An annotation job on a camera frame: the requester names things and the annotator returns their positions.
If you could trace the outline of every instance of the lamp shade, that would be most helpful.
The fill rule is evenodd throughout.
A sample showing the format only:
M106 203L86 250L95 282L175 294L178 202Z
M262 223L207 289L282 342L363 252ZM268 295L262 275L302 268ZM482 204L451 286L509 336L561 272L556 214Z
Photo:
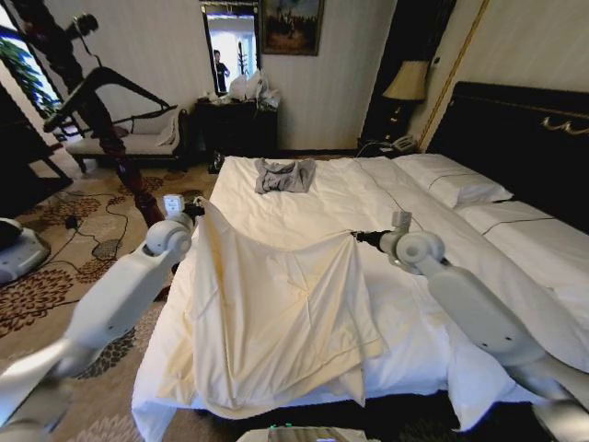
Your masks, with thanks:
M425 99L425 75L428 66L429 63L423 60L403 62L397 76L387 88L383 97L423 101Z

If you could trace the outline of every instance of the picture frame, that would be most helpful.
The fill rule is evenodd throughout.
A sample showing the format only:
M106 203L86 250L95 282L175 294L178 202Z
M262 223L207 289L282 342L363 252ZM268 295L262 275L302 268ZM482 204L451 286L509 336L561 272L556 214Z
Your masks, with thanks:
M313 55L319 52L325 0L261 0L261 51Z

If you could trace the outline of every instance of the floor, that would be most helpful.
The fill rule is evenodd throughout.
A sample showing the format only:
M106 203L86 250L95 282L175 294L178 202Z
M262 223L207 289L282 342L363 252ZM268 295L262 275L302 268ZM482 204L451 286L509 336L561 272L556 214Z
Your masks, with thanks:
M83 175L62 149L53 159L74 183L18 217L51 244L52 255L33 273L0 288L0 370L59 338L77 301L111 267L115 256L132 251L144 238L144 221L114 170L88 164L88 173ZM160 206L165 193L208 197L216 180L204 165L188 172L142 171ZM40 169L38 173L47 172ZM69 215L80 223L77 232L64 226ZM129 333L71 380L73 405L54 433L55 441L142 440L130 413L133 382L162 307L163 301L154 302ZM286 423L361 428L383 442L517 440L511 439L516 437L511 431L515 426L526 430L527 440L545 440L524 404L498 406L475 431L458 434L452 431L456 418L443 393L392 396L369 401L364 409L352 402L283 409L237 422L178 411L164 440L229 442L250 428Z

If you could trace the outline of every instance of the mirror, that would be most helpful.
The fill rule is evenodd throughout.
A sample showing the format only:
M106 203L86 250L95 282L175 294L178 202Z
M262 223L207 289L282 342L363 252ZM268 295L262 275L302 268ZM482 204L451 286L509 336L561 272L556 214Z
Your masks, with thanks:
M258 2L201 1L214 90L221 96L238 76L260 68Z

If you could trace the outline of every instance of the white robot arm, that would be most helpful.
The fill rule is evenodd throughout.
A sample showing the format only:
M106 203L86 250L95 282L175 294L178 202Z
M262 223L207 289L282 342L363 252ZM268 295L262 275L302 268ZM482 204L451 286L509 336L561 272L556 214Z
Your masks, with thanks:
M148 309L169 269L191 247L194 222L179 210L151 226L145 241L94 284L75 307L62 338L2 373L0 442L45 440L69 405L70 391L62 379L92 364Z
M535 412L558 440L589 440L589 374L550 355L477 276L444 258L437 235L409 233L410 220L411 213L396 212L395 230L353 234L386 253L393 265L424 275L432 296L471 342L518 384L550 400Z

